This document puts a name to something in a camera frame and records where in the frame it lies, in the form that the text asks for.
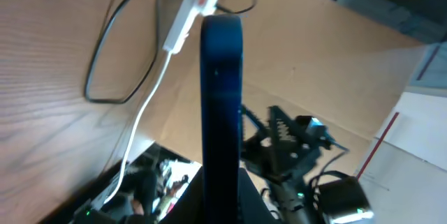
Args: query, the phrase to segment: white light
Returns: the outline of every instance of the white light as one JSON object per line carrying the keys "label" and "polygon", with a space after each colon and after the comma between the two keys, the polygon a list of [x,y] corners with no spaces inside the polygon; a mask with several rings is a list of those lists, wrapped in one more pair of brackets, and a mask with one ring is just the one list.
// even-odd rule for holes
{"label": "white light", "polygon": [[374,213],[371,211],[365,213],[350,214],[348,216],[336,218],[335,220],[332,221],[332,223],[334,224],[352,223],[354,221],[359,221],[362,219],[371,219],[373,216]]}

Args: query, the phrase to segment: white power strip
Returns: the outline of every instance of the white power strip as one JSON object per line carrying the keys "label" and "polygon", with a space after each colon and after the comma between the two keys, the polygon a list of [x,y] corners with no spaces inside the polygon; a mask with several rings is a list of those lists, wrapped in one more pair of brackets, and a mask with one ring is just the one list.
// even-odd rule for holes
{"label": "white power strip", "polygon": [[216,10],[217,0],[183,0],[177,16],[166,37],[163,49],[177,54],[188,36],[197,15],[211,15]]}

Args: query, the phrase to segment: brown surface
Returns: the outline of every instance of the brown surface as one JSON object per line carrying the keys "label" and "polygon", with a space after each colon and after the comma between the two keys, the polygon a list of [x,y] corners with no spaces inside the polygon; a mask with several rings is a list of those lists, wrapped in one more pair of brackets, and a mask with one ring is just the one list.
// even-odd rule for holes
{"label": "brown surface", "polygon": [[[162,34],[180,1],[163,0]],[[143,91],[125,105],[82,97],[110,0],[0,2],[0,223],[35,223],[120,159]],[[126,95],[153,52],[154,0],[132,0],[103,48],[92,95]]]}
{"label": "brown surface", "polygon": [[[120,106],[82,98],[110,0],[0,1],[0,219],[33,223],[120,159],[142,92]],[[116,21],[95,96],[123,96],[142,75],[154,51],[153,3],[133,0]],[[243,23],[244,102],[260,115],[269,105],[315,114],[354,150],[335,165],[352,172],[421,57],[419,44],[328,0],[259,0]],[[201,160],[198,26],[146,109],[136,146],[156,140]]]}

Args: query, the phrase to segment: white cable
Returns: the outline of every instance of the white cable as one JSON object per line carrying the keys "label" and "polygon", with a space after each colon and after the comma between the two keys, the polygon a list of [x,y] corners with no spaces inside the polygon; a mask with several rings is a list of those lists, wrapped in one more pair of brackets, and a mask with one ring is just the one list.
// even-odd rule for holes
{"label": "white cable", "polygon": [[135,118],[135,121],[133,122],[131,136],[129,137],[129,141],[127,142],[126,152],[124,152],[123,160],[121,161],[121,167],[119,169],[118,184],[115,187],[115,189],[113,190],[113,192],[104,200],[104,204],[109,202],[118,193],[119,187],[121,186],[121,183],[123,182],[124,171],[126,169],[126,161],[127,161],[127,158],[129,157],[129,152],[131,151],[132,142],[135,137],[135,132],[137,131],[138,122],[140,122],[142,113],[145,111],[147,104],[149,103],[152,96],[155,94],[155,91],[159,87],[161,80],[163,79],[163,76],[165,75],[166,68],[168,67],[171,56],[172,56],[172,52],[168,52],[168,54],[166,56],[166,61],[163,65],[163,68],[161,69],[159,78],[157,79],[157,81],[154,85],[154,88],[151,90],[151,93],[148,95],[148,97],[146,98],[146,101],[141,105],[141,108],[137,113],[137,117]]}

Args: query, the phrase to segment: white panel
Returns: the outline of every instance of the white panel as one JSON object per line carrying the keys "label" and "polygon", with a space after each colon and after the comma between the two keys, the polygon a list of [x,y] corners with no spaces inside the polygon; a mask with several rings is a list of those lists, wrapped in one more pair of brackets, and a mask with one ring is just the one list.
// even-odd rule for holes
{"label": "white panel", "polygon": [[446,223],[447,172],[386,142],[360,184],[378,224]]}
{"label": "white panel", "polygon": [[395,112],[384,141],[447,170],[447,98],[404,92],[377,137]]}

